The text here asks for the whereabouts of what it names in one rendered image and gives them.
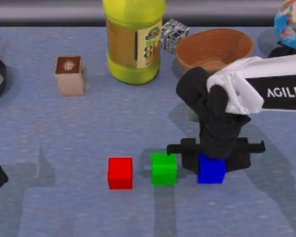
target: globe stand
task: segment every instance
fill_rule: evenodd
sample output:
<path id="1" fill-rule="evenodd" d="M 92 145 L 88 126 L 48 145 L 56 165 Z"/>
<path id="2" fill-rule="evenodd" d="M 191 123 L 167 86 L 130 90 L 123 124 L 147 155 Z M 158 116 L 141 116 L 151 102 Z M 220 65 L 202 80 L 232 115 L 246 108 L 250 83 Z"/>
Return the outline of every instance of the globe stand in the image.
<path id="1" fill-rule="evenodd" d="M 289 56 L 289 55 L 295 55 L 296 54 L 296 49 L 289 48 L 285 46 L 283 43 L 280 41 L 277 42 L 278 45 L 281 47 L 278 47 L 269 54 L 269 58 L 276 58 L 276 57 L 282 57 L 282 56 Z"/>

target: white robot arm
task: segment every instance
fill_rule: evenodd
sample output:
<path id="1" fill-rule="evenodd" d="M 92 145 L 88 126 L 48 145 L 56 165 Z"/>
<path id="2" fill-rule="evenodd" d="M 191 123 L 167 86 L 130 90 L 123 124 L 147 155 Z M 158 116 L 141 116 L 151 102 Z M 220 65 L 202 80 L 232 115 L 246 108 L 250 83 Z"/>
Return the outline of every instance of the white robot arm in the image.
<path id="1" fill-rule="evenodd" d="M 246 79 L 287 75 L 296 75 L 296 55 L 268 59 L 245 58 L 212 74 L 207 80 L 207 90 L 210 91 L 214 85 L 226 90 L 229 96 L 228 113 L 256 114 L 262 111 L 264 98 Z"/>

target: yellow bottle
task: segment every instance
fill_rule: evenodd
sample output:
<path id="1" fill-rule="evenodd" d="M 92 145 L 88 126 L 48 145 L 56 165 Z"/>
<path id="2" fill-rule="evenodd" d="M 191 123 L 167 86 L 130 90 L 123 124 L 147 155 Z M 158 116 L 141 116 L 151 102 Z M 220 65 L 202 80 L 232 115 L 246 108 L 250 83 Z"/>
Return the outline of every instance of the yellow bottle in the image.
<path id="1" fill-rule="evenodd" d="M 103 0 L 107 66 L 118 80 L 145 84 L 160 67 L 160 35 L 166 0 Z"/>

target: globe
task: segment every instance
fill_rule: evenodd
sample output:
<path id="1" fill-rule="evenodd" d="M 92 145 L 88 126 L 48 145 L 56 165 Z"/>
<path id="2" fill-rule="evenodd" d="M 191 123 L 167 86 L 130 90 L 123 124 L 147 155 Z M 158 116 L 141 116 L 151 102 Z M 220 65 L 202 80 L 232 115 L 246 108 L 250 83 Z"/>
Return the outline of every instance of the globe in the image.
<path id="1" fill-rule="evenodd" d="M 296 0 L 287 0 L 274 18 L 274 30 L 279 41 L 296 49 Z"/>

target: wooden bowl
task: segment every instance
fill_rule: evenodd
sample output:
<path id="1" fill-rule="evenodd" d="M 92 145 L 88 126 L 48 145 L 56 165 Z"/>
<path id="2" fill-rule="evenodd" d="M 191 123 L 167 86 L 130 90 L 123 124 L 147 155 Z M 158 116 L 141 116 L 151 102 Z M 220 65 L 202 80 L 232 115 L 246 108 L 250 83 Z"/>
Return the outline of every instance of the wooden bowl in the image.
<path id="1" fill-rule="evenodd" d="M 200 66 L 213 73 L 237 59 L 249 57 L 252 50 L 253 43 L 247 34 L 219 28 L 187 36 L 178 43 L 175 57 L 184 72 Z"/>

